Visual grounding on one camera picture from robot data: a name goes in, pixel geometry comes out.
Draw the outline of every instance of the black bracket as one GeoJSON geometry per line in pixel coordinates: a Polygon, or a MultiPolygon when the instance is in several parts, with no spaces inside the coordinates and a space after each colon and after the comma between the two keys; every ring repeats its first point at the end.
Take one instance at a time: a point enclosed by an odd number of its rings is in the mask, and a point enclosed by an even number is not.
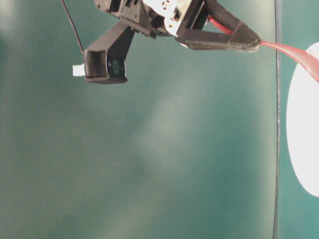
{"type": "Polygon", "coordinates": [[[193,50],[256,51],[261,41],[258,34],[228,12],[217,0],[193,0],[177,35],[176,41],[193,50]],[[195,9],[201,11],[201,15],[212,16],[232,30],[233,34],[202,31],[202,25],[194,25],[197,21],[195,9]]]}
{"type": "Polygon", "coordinates": [[[125,59],[135,31],[119,21],[83,53],[85,81],[100,84],[124,83],[125,59]]]}

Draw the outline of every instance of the white disc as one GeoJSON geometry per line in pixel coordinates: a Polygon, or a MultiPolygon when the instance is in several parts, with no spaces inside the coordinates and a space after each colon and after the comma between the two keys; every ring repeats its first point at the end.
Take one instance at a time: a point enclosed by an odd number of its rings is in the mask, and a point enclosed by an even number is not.
{"type": "MultiPolygon", "coordinates": [[[[319,43],[307,52],[319,58],[319,43]]],[[[319,197],[319,84],[301,65],[297,65],[289,89],[287,140],[299,182],[319,197]]]]}

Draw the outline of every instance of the black plastic part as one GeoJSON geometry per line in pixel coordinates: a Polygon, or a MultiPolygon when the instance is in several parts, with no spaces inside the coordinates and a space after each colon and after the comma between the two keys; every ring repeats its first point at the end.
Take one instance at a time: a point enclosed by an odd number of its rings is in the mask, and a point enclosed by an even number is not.
{"type": "Polygon", "coordinates": [[[94,0],[97,9],[121,19],[123,23],[136,31],[156,38],[157,28],[164,35],[167,31],[161,18],[154,17],[154,11],[143,4],[142,0],[94,0]]]}
{"type": "Polygon", "coordinates": [[[261,41],[254,31],[234,17],[216,0],[193,0],[177,35],[176,41],[193,50],[256,51],[261,41]],[[200,15],[211,15],[221,24],[231,29],[233,31],[232,35],[202,31],[198,26],[196,28],[193,27],[194,21],[196,21],[196,12],[200,11],[203,3],[205,3],[206,10],[201,10],[202,13],[200,15]]]}
{"type": "Polygon", "coordinates": [[[83,54],[85,81],[100,84],[126,82],[125,59],[134,33],[119,21],[93,42],[83,54]]]}

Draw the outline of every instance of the black cable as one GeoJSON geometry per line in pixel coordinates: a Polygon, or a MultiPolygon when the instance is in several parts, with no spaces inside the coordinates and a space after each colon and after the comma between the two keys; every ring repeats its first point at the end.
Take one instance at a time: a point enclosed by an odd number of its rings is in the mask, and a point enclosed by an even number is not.
{"type": "Polygon", "coordinates": [[[69,11],[68,11],[68,8],[66,7],[64,0],[61,0],[61,3],[62,3],[62,6],[63,6],[63,8],[64,8],[64,10],[65,10],[65,13],[66,13],[66,15],[67,15],[67,17],[68,17],[68,19],[69,19],[69,22],[70,22],[70,24],[71,24],[71,26],[72,26],[74,35],[75,35],[76,40],[77,40],[77,42],[78,42],[78,45],[79,45],[79,47],[80,47],[80,51],[81,51],[81,53],[83,53],[83,46],[82,46],[82,43],[81,43],[81,40],[80,40],[78,31],[76,30],[76,27],[75,27],[75,25],[74,25],[74,23],[73,23],[73,21],[72,21],[72,18],[71,18],[71,16],[70,16],[70,13],[69,13],[69,11]]]}

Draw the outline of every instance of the black line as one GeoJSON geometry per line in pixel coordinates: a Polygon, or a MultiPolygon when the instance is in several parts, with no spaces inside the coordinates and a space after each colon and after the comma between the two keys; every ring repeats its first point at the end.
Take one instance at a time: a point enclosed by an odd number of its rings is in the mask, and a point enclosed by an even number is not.
{"type": "MultiPolygon", "coordinates": [[[[275,24],[276,24],[276,42],[279,43],[279,1],[275,0],[275,24]]],[[[276,51],[276,68],[277,68],[277,157],[276,157],[276,191],[275,191],[275,211],[274,211],[274,227],[273,239],[277,238],[277,223],[278,223],[278,191],[279,191],[279,154],[280,154],[280,130],[281,130],[281,92],[280,92],[280,54],[276,51]]]]}
{"type": "Polygon", "coordinates": [[[76,30],[76,27],[75,27],[75,25],[74,25],[74,22],[73,22],[73,20],[72,20],[72,18],[71,18],[71,15],[70,15],[69,11],[68,11],[68,8],[66,7],[64,0],[61,0],[61,3],[62,3],[62,6],[63,6],[63,8],[64,8],[64,10],[65,10],[65,13],[66,13],[66,15],[67,15],[67,17],[68,17],[68,19],[69,19],[69,22],[70,22],[70,24],[71,24],[71,27],[72,27],[72,29],[73,29],[74,35],[75,35],[75,37],[76,37],[76,41],[78,42],[78,45],[79,45],[79,47],[80,47],[80,51],[81,51],[81,53],[83,53],[83,46],[82,46],[82,43],[81,43],[81,40],[80,40],[78,31],[76,30]]]}

